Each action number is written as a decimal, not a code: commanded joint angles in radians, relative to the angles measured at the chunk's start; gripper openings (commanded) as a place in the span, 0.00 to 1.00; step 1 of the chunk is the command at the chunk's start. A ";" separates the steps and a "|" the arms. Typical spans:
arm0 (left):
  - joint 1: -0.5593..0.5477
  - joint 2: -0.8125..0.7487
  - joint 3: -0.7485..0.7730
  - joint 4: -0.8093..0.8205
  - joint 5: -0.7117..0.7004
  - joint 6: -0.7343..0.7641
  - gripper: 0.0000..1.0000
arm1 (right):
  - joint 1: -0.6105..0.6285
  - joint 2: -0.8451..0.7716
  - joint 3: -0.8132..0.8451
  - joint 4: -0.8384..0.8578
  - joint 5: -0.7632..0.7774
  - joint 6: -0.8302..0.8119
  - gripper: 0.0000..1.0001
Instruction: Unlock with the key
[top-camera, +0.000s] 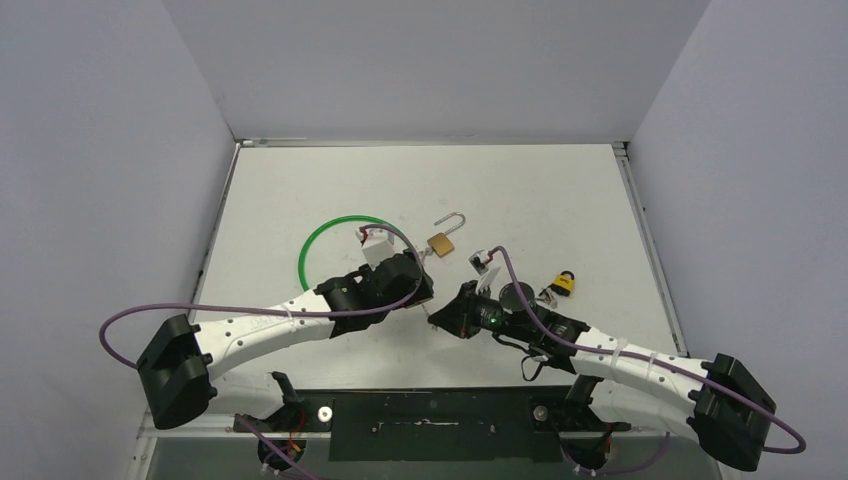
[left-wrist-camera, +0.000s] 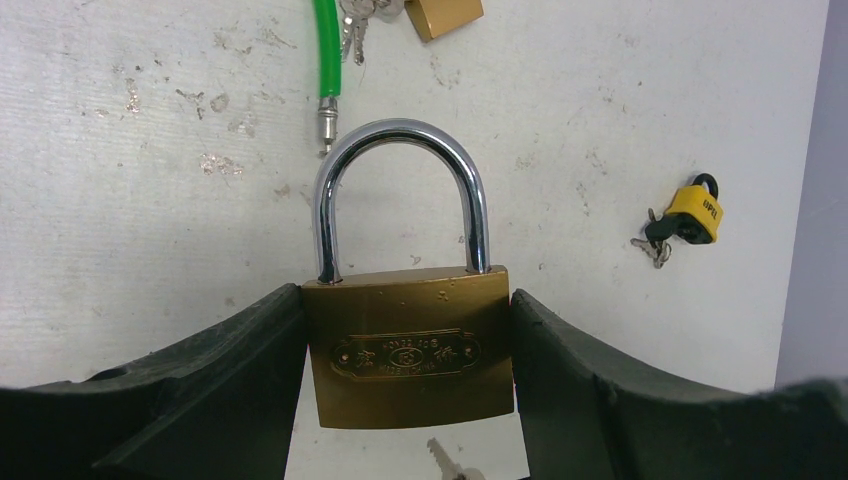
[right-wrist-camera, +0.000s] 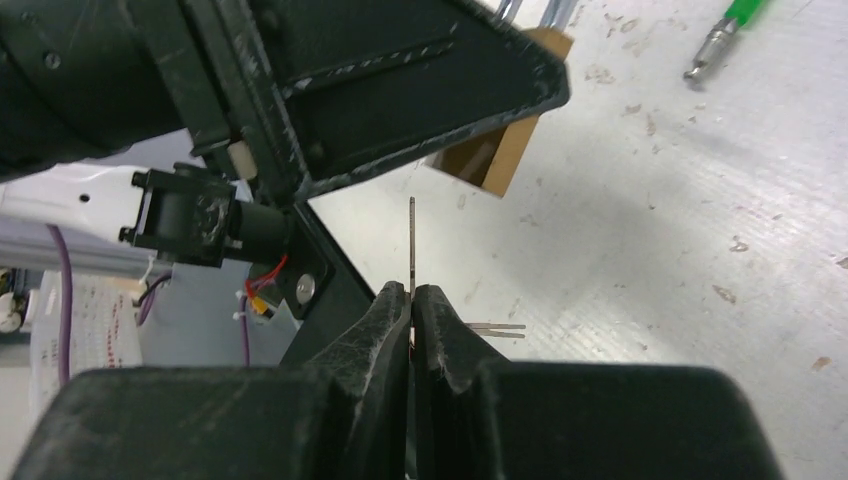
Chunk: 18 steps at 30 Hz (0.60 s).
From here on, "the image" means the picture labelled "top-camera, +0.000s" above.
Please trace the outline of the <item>brass padlock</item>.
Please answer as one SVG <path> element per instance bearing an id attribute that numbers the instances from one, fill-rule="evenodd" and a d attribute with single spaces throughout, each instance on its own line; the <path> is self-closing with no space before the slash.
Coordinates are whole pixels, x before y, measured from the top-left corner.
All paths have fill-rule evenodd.
<path id="1" fill-rule="evenodd" d="M 421 309 L 425 316 L 429 316 L 430 310 L 428 309 L 428 303 L 429 303 L 428 299 L 423 299 L 423 300 L 416 301 L 414 303 L 409 303 L 409 304 L 405 305 L 404 309 L 407 309 L 407 310 Z"/>
<path id="2" fill-rule="evenodd" d="M 446 222 L 455 220 L 452 226 L 447 227 L 430 237 L 427 240 L 427 246 L 424 250 L 426 255 L 435 255 L 438 258 L 443 258 L 455 250 L 455 246 L 449 239 L 450 235 L 462 228 L 466 223 L 466 216 L 461 212 L 451 212 L 434 222 L 434 226 L 443 226 Z"/>

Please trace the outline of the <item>yellow padlock keys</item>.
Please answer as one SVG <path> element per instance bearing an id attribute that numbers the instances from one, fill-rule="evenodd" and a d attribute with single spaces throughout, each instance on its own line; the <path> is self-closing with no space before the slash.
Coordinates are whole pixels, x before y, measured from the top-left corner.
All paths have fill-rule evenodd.
<path id="1" fill-rule="evenodd" d="M 536 295 L 536 302 L 544 304 L 547 308 L 556 309 L 558 306 L 558 297 L 555 293 L 545 288 Z"/>

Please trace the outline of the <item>yellow black padlock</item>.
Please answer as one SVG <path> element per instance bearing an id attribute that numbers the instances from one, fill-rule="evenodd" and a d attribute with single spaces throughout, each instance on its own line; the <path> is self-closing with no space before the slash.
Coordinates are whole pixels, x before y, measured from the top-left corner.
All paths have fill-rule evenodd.
<path id="1" fill-rule="evenodd" d="M 551 292 L 562 297 L 569 297 L 575 288 L 575 275 L 569 270 L 558 274 L 549 285 Z"/>

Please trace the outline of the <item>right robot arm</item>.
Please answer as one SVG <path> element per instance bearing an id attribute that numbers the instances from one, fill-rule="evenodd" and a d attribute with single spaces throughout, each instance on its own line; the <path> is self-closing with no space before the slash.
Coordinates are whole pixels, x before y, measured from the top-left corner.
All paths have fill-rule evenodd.
<path id="1" fill-rule="evenodd" d="M 576 375 L 565 414 L 577 428 L 602 421 L 665 430 L 728 467 L 758 468 L 776 404 L 741 361 L 658 353 L 534 301 L 524 305 L 522 296 L 533 296 L 524 283 L 494 300 L 469 281 L 428 321 L 461 339 L 486 330 L 522 342 L 546 366 Z"/>

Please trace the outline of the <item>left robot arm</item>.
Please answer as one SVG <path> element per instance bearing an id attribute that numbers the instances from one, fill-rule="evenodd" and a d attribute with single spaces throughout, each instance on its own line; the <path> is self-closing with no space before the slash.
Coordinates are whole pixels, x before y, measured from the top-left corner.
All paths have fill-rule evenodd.
<path id="1" fill-rule="evenodd" d="M 136 362 L 153 423 L 183 426 L 203 414 L 246 415 L 282 431 L 297 420 L 297 396 L 281 372 L 243 374 L 236 367 L 292 345 L 367 329 L 389 312 L 433 297 L 433 280 L 410 253 L 363 265 L 273 307 L 192 324 L 163 322 Z"/>

